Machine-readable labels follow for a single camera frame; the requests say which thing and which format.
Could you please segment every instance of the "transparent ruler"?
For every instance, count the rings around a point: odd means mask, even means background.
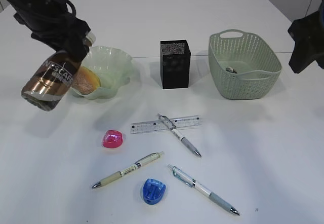
[[[201,124],[201,118],[199,115],[181,117],[170,119],[177,128],[192,127],[198,126]],[[131,134],[140,134],[148,132],[156,132],[169,130],[167,126],[162,122],[162,120],[140,122],[131,124]]]

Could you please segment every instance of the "green basket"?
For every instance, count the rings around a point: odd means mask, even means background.
[[[224,37],[228,32],[240,36]],[[218,91],[232,100],[265,96],[282,69],[279,59],[262,38],[241,30],[231,29],[211,35],[208,54],[210,71]],[[237,73],[228,72],[226,68],[233,68]]]

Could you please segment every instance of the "robotic arm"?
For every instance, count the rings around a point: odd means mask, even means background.
[[[318,11],[295,20],[288,32],[295,41],[291,69],[300,73],[313,61],[324,69],[324,0]]]
[[[69,0],[7,1],[17,11],[16,20],[32,31],[33,39],[55,51],[67,51],[76,61],[85,58],[89,48],[84,45],[84,39],[90,28],[85,21],[76,18],[75,7]]]

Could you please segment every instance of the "pen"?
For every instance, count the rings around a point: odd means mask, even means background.
[[[124,177],[125,175],[135,171],[136,169],[139,169],[140,167],[145,166],[145,165],[149,164],[150,162],[160,158],[163,154],[164,154],[164,152],[149,154],[146,157],[143,157],[142,159],[135,162],[129,168],[126,168],[126,169],[124,169],[122,171],[115,172],[114,174],[112,174],[112,175],[100,180],[99,182],[95,183],[92,186],[92,189],[97,189],[97,188],[103,187],[103,186],[105,186],[105,185],[107,185],[107,184],[109,184],[111,182],[114,182],[117,179],[120,179],[121,177]]]
[[[179,180],[183,181],[185,184],[187,184],[189,187],[194,187],[196,190],[198,190],[200,193],[208,197],[211,201],[218,204],[220,207],[222,207],[224,210],[228,211],[229,213],[232,213],[234,215],[239,215],[239,212],[229,203],[227,203],[225,200],[220,198],[218,195],[216,195],[214,192],[203,186],[201,183],[181,171],[179,168],[168,165],[168,167],[171,169],[173,175],[178,178]]]
[[[201,157],[200,152],[196,147],[193,146],[190,141],[184,137],[179,130],[177,130],[177,126],[172,123],[172,121],[167,116],[162,116],[161,114],[157,114],[158,119],[162,120],[163,124],[167,126],[167,128],[196,156]]]

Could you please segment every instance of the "blue pencil sharpener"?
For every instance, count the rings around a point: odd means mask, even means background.
[[[166,191],[166,185],[155,179],[147,179],[143,186],[143,199],[146,204],[155,205]]]

